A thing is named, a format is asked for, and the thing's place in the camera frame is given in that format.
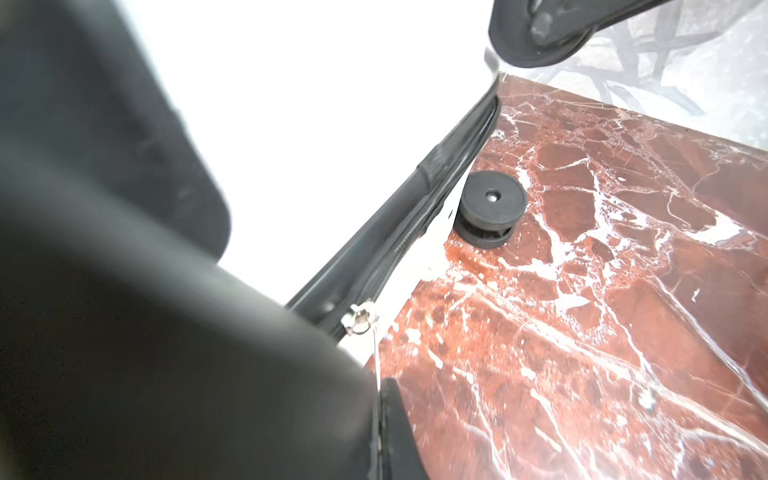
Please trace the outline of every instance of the black spool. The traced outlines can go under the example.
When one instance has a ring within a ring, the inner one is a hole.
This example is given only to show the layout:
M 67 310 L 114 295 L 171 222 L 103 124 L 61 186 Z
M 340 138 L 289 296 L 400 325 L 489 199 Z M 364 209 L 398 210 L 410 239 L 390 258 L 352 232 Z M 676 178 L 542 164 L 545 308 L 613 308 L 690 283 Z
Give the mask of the black spool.
M 528 195 L 516 179 L 484 170 L 467 178 L 453 224 L 470 245 L 490 250 L 507 243 L 528 206 Z

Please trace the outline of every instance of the marble countertop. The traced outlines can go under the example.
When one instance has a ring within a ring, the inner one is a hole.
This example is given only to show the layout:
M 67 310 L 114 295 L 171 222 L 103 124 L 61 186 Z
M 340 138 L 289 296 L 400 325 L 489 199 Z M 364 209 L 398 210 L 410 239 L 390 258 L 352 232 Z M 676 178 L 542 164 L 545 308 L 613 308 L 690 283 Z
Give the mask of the marble countertop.
M 475 170 L 530 204 L 452 233 L 381 344 L 440 478 L 768 477 L 768 153 L 507 76 Z

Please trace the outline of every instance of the white floor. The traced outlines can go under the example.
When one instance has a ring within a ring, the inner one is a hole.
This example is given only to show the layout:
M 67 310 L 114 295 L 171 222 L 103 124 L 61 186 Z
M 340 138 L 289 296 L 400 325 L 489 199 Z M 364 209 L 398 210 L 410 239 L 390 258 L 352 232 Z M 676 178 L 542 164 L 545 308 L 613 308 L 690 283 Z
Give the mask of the white floor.
M 768 149 L 768 2 L 674 0 L 508 73 Z

